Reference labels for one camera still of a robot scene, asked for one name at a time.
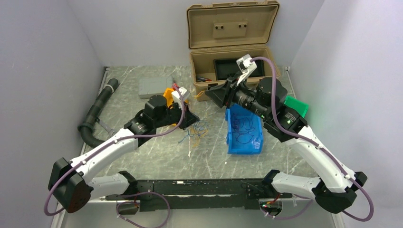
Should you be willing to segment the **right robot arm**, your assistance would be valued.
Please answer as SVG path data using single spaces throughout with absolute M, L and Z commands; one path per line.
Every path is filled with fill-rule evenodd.
M 205 94 L 220 108 L 239 105 L 261 118 L 263 127 L 273 137 L 297 151 L 318 174 L 308 178 L 271 170 L 262 180 L 265 193 L 291 193 L 313 199 L 334 214 L 352 206 L 356 191 L 365 184 L 367 176 L 345 167 L 325 151 L 304 117 L 284 104 L 287 90 L 279 80 L 265 77 L 255 89 L 237 81 L 230 77 L 224 84 L 208 88 Z

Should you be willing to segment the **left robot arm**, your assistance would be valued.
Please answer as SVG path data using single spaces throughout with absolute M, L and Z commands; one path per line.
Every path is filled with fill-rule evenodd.
M 167 99 L 162 95 L 152 96 L 145 103 L 144 109 L 114 136 L 90 152 L 69 161 L 60 158 L 53 164 L 48 190 L 64 210 L 74 213 L 94 198 L 120 195 L 134 188 L 134 177 L 125 171 L 101 178 L 96 175 L 105 166 L 138 149 L 151 138 L 167 134 L 157 134 L 157 128 L 173 124 L 184 130 L 199 120 L 188 107 L 189 92 L 173 91 L 171 95 L 171 105 L 167 104 Z

